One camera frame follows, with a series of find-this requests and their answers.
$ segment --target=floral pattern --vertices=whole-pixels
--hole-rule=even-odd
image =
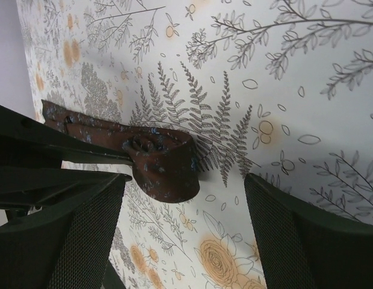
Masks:
[[[373,225],[373,0],[17,5],[39,122],[45,99],[196,143],[195,198],[126,184],[110,260],[127,288],[265,289],[248,172]]]

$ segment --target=leaf illustration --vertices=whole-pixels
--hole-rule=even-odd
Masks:
[[[213,218],[210,214],[206,211],[203,212],[204,220],[210,232],[215,236],[215,238],[221,240],[223,238],[222,234],[220,233],[218,222],[215,218]]]
[[[159,93],[156,90],[156,87],[151,79],[150,74],[148,74],[148,83],[149,83],[149,91],[150,97],[153,104],[153,116],[157,122],[163,122],[166,118],[166,110],[164,108],[164,101],[161,100],[159,97]]]
[[[214,121],[212,121],[213,127],[211,134],[209,136],[221,143],[222,141],[227,141],[230,129],[230,119],[229,119],[229,111],[230,111],[230,88],[229,88],[229,79],[227,72],[224,71],[224,90],[223,95],[221,97],[222,101],[220,105],[217,106],[218,110],[216,111],[216,115],[214,117]]]
[[[207,202],[213,202],[214,200],[216,200],[216,196],[213,195],[213,194],[209,194],[209,195],[205,198],[205,200],[206,200]]]
[[[231,254],[231,256],[236,255],[236,244],[232,240],[229,234],[226,234],[222,239],[221,239],[221,245],[224,249],[228,251],[228,253]]]
[[[236,243],[240,243],[242,241],[242,235],[240,233],[235,234],[232,237],[232,240]]]
[[[327,10],[320,9],[320,13],[323,18],[331,19],[331,14]]]
[[[368,186],[368,185],[360,185],[360,184],[356,184],[356,186],[357,186],[358,188],[361,188],[361,189],[364,190],[364,191],[373,192],[372,187],[370,187],[370,186]]]
[[[359,151],[355,151],[355,154],[353,156],[353,161],[351,163],[351,167],[355,166],[358,160],[359,160]]]
[[[180,119],[180,116],[188,112],[189,109],[178,109],[178,107],[183,103],[183,100],[175,102],[174,99],[178,95],[180,90],[173,90],[174,83],[170,83],[170,78],[167,78],[166,74],[164,73],[160,61],[158,62],[158,74],[161,81],[161,85],[163,86],[162,91],[165,92],[164,98],[168,99],[167,101],[165,101],[165,103],[168,105],[168,117],[173,124],[180,125],[180,123],[183,122],[182,119]]]
[[[359,211],[367,212],[373,211],[373,207],[356,207]]]
[[[252,148],[257,149],[259,147],[259,143],[260,143],[260,137],[256,137],[252,144]]]
[[[305,134],[298,138],[298,141],[306,145],[316,145],[321,142],[321,139],[315,135]]]
[[[371,25],[363,25],[353,32],[354,37],[364,36],[371,31]]]
[[[367,167],[367,173],[366,173],[366,176],[365,178],[369,178],[373,173],[373,160],[369,163],[368,167]]]
[[[283,132],[284,132],[286,135],[288,135],[288,136],[291,135],[291,132],[290,132],[288,126],[286,126],[286,125],[282,125],[282,130],[283,130]]]
[[[203,265],[203,259],[202,259],[202,254],[201,251],[198,248],[194,248],[194,253],[197,256],[197,259],[200,261],[200,263]]]
[[[336,160],[335,161],[335,173],[336,173],[336,176],[339,176],[340,171],[341,171],[341,167],[339,165],[338,160]]]
[[[235,261],[238,271],[244,275],[247,275],[254,266],[254,262],[248,258],[236,258]]]
[[[255,80],[253,80],[253,79],[243,80],[242,84],[247,89],[257,89],[259,87],[259,85],[257,84],[257,82]]]
[[[203,275],[203,277],[208,281],[208,283],[210,283],[212,286],[216,286],[216,282],[210,277],[208,276],[207,274],[204,274],[202,273],[201,275]]]
[[[227,148],[220,148],[220,173],[223,178],[224,185],[228,186],[229,171],[235,163],[235,154]]]
[[[343,3],[344,0],[324,0],[323,7],[335,7]]]
[[[303,98],[305,96],[304,87],[299,87],[297,93]]]

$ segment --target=branch illustration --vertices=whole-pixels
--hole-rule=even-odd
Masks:
[[[58,45],[58,39],[60,38],[60,27],[58,24],[58,16],[60,11],[56,8],[52,0],[45,1],[45,12],[43,13],[43,23],[45,23],[45,34],[47,35],[48,41],[52,39],[53,44]]]
[[[330,208],[333,206],[333,209],[328,209],[327,211],[360,222],[360,220],[357,218],[357,216],[359,215],[352,215],[345,210],[344,195],[337,201],[334,201],[332,190],[330,190],[329,193],[325,192],[323,187],[320,188],[320,191],[316,191],[314,188],[310,188],[309,190],[310,194],[320,196],[320,198],[316,201],[317,203],[320,203],[324,200],[326,201],[325,204],[320,205],[322,209],[325,210],[326,208]]]
[[[136,183],[132,183],[126,188],[125,195],[128,196],[129,200],[131,201],[128,202],[129,210],[131,212],[135,210],[139,211],[139,215],[145,220],[145,224],[152,224],[151,226],[149,226],[149,234],[154,240],[158,241],[161,244],[164,252],[172,255],[173,248],[175,247],[178,248],[189,260],[191,260],[191,258],[186,254],[182,247],[182,243],[184,242],[182,241],[181,245],[177,245],[173,241],[173,239],[163,230],[163,225],[160,222],[161,215],[157,213],[157,208],[155,208],[149,197],[146,195],[143,197],[144,194],[139,194],[138,192],[139,188]],[[180,240],[178,233],[175,234],[175,237]]]
[[[246,68],[253,58],[256,45],[268,45],[269,30],[279,26],[288,26],[285,34],[282,35],[282,51],[266,54],[267,59],[270,60],[266,69],[270,70],[270,74],[274,75],[275,79],[281,80],[287,72],[289,57],[293,57],[297,50],[302,49],[307,54],[310,49],[314,50],[329,43],[332,48],[335,48],[342,38],[349,40],[351,37],[363,37],[371,32],[373,29],[373,0],[355,0],[354,2],[369,8],[362,15],[362,19],[332,18],[330,12],[325,9],[329,5],[323,5],[322,8],[312,5],[306,8],[305,0],[274,1],[270,9],[279,11],[277,19],[267,25],[262,25],[253,19],[253,28],[245,28],[244,14],[236,15],[235,11],[230,16],[228,14],[225,14],[224,17],[221,14],[212,16],[214,23],[211,27],[215,28],[216,35],[219,37],[208,40],[204,28],[193,33],[191,41],[186,47],[188,59],[194,67],[200,69],[209,59],[217,56],[220,42],[223,42],[224,51],[233,43],[237,53],[227,59],[232,64],[231,69]],[[308,24],[307,32],[299,35],[295,30],[296,26],[305,24]],[[373,62],[366,63],[361,69],[366,71],[373,69]],[[340,80],[328,83],[328,89],[323,91],[323,94],[328,94],[328,97],[331,98],[336,94],[335,86],[343,81],[354,87],[357,83],[356,75],[360,75],[360,71],[348,73],[348,75],[343,74]]]
[[[180,247],[183,248],[183,244],[187,240],[182,238],[183,231],[180,230],[180,224],[177,219],[173,217],[173,211],[170,209],[169,205],[164,204],[164,207],[160,208],[160,212],[164,218],[164,221],[170,225],[171,231],[175,234],[176,238],[180,241]]]
[[[86,21],[86,28],[89,40],[89,47],[95,47],[100,53],[106,53],[109,49],[111,40],[115,40],[115,46],[121,48],[124,43],[131,37],[130,28],[133,27],[133,15],[139,13],[146,13],[153,11],[153,16],[150,24],[140,29],[140,37],[133,35],[133,40],[130,42],[129,47],[131,52],[134,51],[134,60],[139,63],[143,59],[143,55],[149,51],[150,45],[153,44],[152,34],[158,35],[154,28],[154,17],[159,9],[146,9],[141,0],[136,0],[144,10],[132,11],[132,0],[120,0],[119,6],[115,1],[106,2],[103,0],[96,0],[94,5],[96,7],[94,13],[88,7],[85,10],[84,17]]]
[[[279,174],[277,174],[277,177],[275,177],[274,175],[269,175],[268,173],[265,173],[265,176],[263,176],[261,173],[259,173],[259,176],[261,178],[263,178],[264,180],[266,180],[267,182],[269,182],[271,185],[281,189],[281,191],[284,191],[287,194],[291,194],[292,187],[289,186],[289,187],[283,188],[281,186],[282,183],[281,183],[281,179],[280,179]]]
[[[373,160],[368,164],[366,169],[366,174],[363,176],[359,172],[355,165],[359,161],[359,152],[356,151],[352,162],[349,162],[345,158],[344,151],[341,151],[341,154],[330,153],[331,156],[335,157],[334,172],[331,170],[330,166],[324,162],[324,166],[314,165],[315,168],[321,170],[317,174],[319,176],[332,176],[336,178],[336,181],[333,181],[328,184],[329,187],[339,187],[344,193],[342,195],[343,204],[345,209],[345,195],[349,195],[352,198],[347,200],[348,203],[357,204],[356,209],[360,212],[354,216],[366,217],[373,212],[373,178],[370,179],[373,173]],[[329,194],[328,199],[332,199],[332,194]],[[368,205],[360,204],[361,201],[365,201]]]
[[[333,68],[336,75],[329,78],[331,82],[327,83],[327,88],[321,91],[321,94],[326,94],[328,99],[335,97],[336,86],[339,83],[346,84],[350,91],[353,91],[356,85],[361,85],[363,77],[373,71],[373,53],[365,49],[362,53],[354,52],[354,59],[349,64],[341,67],[333,63]]]

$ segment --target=orange flower illustration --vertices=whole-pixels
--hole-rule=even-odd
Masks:
[[[158,276],[157,272],[154,269],[148,270],[148,278],[152,281],[153,285],[156,289],[162,289],[162,282],[160,277]]]
[[[158,254],[155,249],[149,250],[149,256],[154,262],[158,263]]]
[[[137,246],[131,247],[132,261],[135,264],[138,271],[145,273],[146,264],[144,260],[144,255],[141,253],[140,249]]]
[[[60,0],[60,8],[61,8],[61,12],[63,12],[65,10],[64,0]]]
[[[73,65],[72,61],[72,49],[68,41],[64,42],[64,59],[67,67],[71,67]]]
[[[69,30],[73,29],[73,16],[71,14],[67,16],[67,27],[69,27]]]
[[[260,281],[256,279],[249,279],[244,275],[238,275],[237,283],[234,283],[233,288],[241,288],[241,289],[267,289]]]
[[[201,246],[202,264],[207,274],[221,286],[231,286],[237,280],[238,269],[230,252],[215,240],[205,240]]]
[[[79,57],[81,56],[81,52],[79,50],[78,42],[75,39],[72,42],[72,55],[73,55],[74,61],[78,61]]]
[[[40,75],[37,74],[37,73],[35,74],[35,81],[37,83],[38,90],[42,91],[44,89],[44,87],[45,87],[45,84],[44,84],[42,78],[40,77]]]

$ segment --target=wallpaper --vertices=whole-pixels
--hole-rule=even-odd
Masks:
[[[126,185],[110,260],[127,288],[265,289],[248,172],[373,224],[373,0],[17,3],[38,121],[48,99],[195,138],[193,200]]]

